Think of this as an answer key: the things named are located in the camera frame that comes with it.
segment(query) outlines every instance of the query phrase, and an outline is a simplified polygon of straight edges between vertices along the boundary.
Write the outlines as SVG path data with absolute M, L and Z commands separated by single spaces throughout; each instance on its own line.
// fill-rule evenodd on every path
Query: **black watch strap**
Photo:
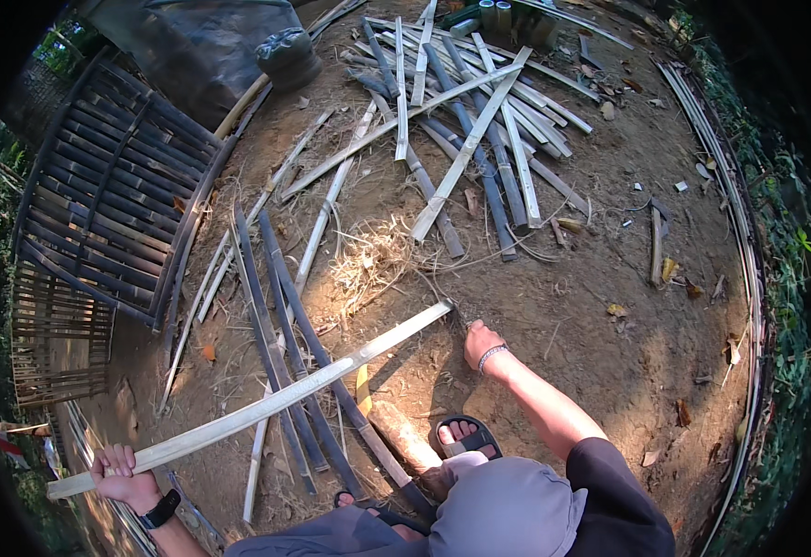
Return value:
M 180 494 L 176 489 L 171 489 L 165 496 L 161 498 L 155 508 L 148 511 L 143 516 L 139 517 L 143 526 L 147 530 L 154 530 L 167 522 L 170 517 L 174 515 L 177 510 L 177 505 L 180 504 Z

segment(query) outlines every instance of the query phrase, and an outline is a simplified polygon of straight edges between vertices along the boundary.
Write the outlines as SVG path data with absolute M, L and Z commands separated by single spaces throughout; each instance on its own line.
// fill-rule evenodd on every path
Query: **beaded bracelet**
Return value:
M 489 356 L 494 354 L 495 352 L 501 352 L 502 350 L 508 350 L 507 344 L 499 344 L 498 346 L 493 346 L 491 349 L 486 351 L 486 354 L 483 355 L 479 359 L 479 363 L 477 364 L 477 369 L 479 373 L 483 373 L 483 364 L 486 363 L 486 360 L 489 359 Z

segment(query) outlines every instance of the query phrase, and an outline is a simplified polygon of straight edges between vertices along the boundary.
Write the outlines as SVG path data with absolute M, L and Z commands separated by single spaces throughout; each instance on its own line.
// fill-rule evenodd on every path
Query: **foot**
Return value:
M 354 503 L 355 499 L 349 493 L 341 493 L 338 496 L 338 507 L 346 507 L 347 505 L 353 505 Z M 378 516 L 380 514 L 375 509 L 366 509 L 366 510 L 372 516 Z M 413 542 L 424 538 L 420 533 L 415 532 L 414 530 L 407 527 L 405 524 L 396 524 L 394 526 L 391 526 L 390 528 L 392 528 L 394 532 L 399 534 L 400 538 L 402 538 L 407 542 Z
M 464 420 L 451 421 L 448 425 L 439 426 L 439 443 L 441 445 L 451 445 L 476 431 L 476 424 Z M 496 448 L 492 445 L 480 447 L 479 451 L 485 454 L 487 458 L 492 458 L 496 455 Z

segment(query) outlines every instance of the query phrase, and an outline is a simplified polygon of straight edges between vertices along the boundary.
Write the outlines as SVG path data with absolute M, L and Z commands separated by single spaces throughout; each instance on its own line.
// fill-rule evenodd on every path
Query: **hand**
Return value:
M 99 495 L 126 503 L 136 514 L 143 515 L 161 500 L 161 490 L 151 470 L 133 474 L 135 467 L 133 448 L 116 443 L 96 451 L 90 477 Z M 107 476 L 110 471 L 114 471 L 114 475 Z
M 470 369 L 479 369 L 479 359 L 483 357 L 486 352 L 496 346 L 504 344 L 504 339 L 498 336 L 494 330 L 490 330 L 479 319 L 474 321 L 467 328 L 467 338 L 464 340 L 464 359 L 467 360 Z M 489 360 L 483 364 L 484 369 L 489 369 L 489 362 L 502 354 L 504 351 L 497 352 L 490 356 Z

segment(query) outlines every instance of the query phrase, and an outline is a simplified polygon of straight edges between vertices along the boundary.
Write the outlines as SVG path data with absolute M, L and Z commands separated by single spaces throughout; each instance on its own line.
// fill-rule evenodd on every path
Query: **sandal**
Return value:
M 472 423 L 473 425 L 477 426 L 477 430 L 471 433 L 469 436 L 462 438 L 460 441 L 456 441 L 455 443 L 449 443 L 447 445 L 439 443 L 443 449 L 445 458 L 452 458 L 456 454 L 461 454 L 466 451 L 478 451 L 480 447 L 485 447 L 486 445 L 491 445 L 496 450 L 496 453 L 493 456 L 490 456 L 489 460 L 494 460 L 504 456 L 501 448 L 498 446 L 496 438 L 493 437 L 492 431 L 486 427 L 486 424 L 477 418 L 463 414 L 447 416 L 437 424 L 437 427 L 434 429 L 434 435 L 436 435 L 437 441 L 439 440 L 439 428 L 444 425 L 447 426 L 453 421 L 466 421 L 467 423 Z
M 351 497 L 353 496 L 353 494 L 346 491 L 345 489 L 342 489 L 341 491 L 334 494 L 334 508 L 335 509 L 337 509 L 337 508 L 339 508 L 341 506 L 338 502 L 341 499 L 341 495 L 345 494 L 345 493 L 347 495 L 351 496 Z M 397 524 L 402 524 L 403 526 L 406 526 L 406 527 L 414 530 L 415 532 L 418 532 L 422 536 L 429 536 L 431 534 L 431 530 L 429 528 L 427 528 L 426 526 L 424 526 L 423 524 L 415 522 L 411 518 L 405 518 L 404 516 L 400 516 L 400 515 L 396 514 L 395 512 L 392 512 L 387 507 L 381 506 L 381 504 L 378 503 L 377 501 L 375 501 L 374 499 L 368 499 L 367 501 L 359 502 L 359 501 L 355 501 L 355 497 L 354 497 L 353 505 L 360 508 L 360 509 L 374 509 L 378 514 L 377 518 L 380 518 L 381 520 L 383 520 L 385 523 L 387 523 L 388 526 L 396 526 Z

